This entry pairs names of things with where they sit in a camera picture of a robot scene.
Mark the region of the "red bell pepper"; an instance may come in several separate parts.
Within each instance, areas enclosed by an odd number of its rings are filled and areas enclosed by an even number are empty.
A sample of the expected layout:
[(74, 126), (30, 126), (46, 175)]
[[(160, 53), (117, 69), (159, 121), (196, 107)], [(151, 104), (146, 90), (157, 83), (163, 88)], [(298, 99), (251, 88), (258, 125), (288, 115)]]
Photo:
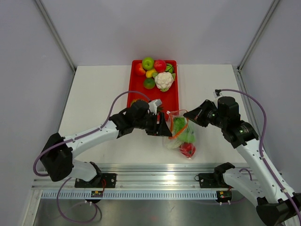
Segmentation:
[(191, 158), (194, 155), (196, 148), (192, 143), (183, 143), (179, 147), (179, 150), (186, 158)]

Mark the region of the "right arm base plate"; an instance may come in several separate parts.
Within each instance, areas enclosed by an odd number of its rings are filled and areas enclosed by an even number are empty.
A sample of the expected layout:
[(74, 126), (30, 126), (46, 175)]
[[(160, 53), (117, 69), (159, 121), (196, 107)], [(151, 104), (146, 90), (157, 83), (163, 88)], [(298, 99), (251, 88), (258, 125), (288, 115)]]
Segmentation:
[(225, 183), (220, 183), (214, 178), (214, 173), (199, 173), (194, 177), (200, 188), (229, 188)]

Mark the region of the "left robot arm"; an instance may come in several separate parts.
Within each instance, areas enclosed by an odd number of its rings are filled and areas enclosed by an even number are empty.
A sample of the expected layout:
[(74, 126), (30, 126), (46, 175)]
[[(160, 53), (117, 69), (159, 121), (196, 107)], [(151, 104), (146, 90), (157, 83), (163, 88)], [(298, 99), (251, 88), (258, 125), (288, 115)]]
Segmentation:
[(150, 102), (137, 100), (130, 107), (109, 116), (98, 127), (72, 136), (62, 137), (59, 133), (51, 135), (40, 158), (48, 176), (53, 182), (76, 178), (90, 187), (104, 185), (103, 173), (94, 162), (75, 158), (103, 142), (128, 135), (134, 129), (142, 129), (149, 136), (171, 137), (165, 114), (158, 110), (161, 104), (159, 99)]

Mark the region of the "green lettuce cabbage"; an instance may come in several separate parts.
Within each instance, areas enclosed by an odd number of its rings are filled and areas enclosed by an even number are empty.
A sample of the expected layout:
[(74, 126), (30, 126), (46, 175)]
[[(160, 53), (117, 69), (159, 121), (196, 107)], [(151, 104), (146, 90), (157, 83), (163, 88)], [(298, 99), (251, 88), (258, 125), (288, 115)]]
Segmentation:
[(194, 143), (196, 141), (194, 128), (191, 122), (180, 117), (169, 117), (167, 125), (172, 132), (171, 137), (163, 139), (163, 145), (167, 149), (176, 149), (183, 143)]

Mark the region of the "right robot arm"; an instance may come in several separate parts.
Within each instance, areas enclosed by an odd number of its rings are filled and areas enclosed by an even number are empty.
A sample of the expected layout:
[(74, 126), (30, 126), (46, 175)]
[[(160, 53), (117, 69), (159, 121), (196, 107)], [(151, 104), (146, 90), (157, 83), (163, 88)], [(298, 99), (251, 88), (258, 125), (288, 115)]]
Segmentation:
[(255, 206), (258, 216), (267, 226), (277, 226), (300, 213), (300, 193), (283, 180), (268, 156), (260, 151), (259, 136), (251, 124), (241, 120), (239, 105), (233, 97), (205, 100), (184, 117), (202, 127), (211, 124), (220, 128), (224, 138), (244, 158), (257, 179), (257, 182), (249, 180), (227, 162), (214, 169), (216, 185), (238, 190)]

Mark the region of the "clear zip top bag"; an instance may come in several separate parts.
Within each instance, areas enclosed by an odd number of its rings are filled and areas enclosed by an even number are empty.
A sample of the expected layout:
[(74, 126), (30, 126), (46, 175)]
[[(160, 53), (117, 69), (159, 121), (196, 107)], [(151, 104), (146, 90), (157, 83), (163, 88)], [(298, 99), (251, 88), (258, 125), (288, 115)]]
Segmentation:
[(184, 117), (188, 111), (181, 109), (178, 111), (167, 111), (167, 126), (172, 136), (163, 139), (163, 145), (169, 150), (180, 152), (183, 156), (191, 159), (195, 152), (196, 136), (192, 122)]

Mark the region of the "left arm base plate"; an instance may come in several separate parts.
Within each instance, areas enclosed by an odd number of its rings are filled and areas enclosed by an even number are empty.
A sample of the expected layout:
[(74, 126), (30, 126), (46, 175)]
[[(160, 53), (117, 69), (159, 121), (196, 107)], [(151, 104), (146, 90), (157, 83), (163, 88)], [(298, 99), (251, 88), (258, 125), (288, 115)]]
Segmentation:
[(116, 173), (103, 173), (101, 180), (97, 183), (87, 182), (82, 179), (75, 180), (75, 188), (115, 188), (116, 187)]

